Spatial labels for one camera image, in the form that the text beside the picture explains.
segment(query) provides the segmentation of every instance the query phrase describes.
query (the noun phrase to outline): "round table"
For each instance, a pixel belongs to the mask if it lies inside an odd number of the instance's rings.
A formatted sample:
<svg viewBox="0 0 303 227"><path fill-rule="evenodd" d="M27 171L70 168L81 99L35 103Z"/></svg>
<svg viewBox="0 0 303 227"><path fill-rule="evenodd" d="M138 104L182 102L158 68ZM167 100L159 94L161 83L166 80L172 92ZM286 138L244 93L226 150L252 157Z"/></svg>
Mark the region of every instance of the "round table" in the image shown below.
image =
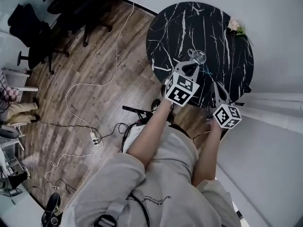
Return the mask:
<svg viewBox="0 0 303 227"><path fill-rule="evenodd" d="M247 36L236 35L227 27L230 16L201 2L181 2L161 11L152 21L146 37L151 68L162 82L178 62L189 61L188 49L201 50L206 62L199 68L200 85L189 104L214 106L213 81L220 81L233 102L247 90L254 59Z"/></svg>

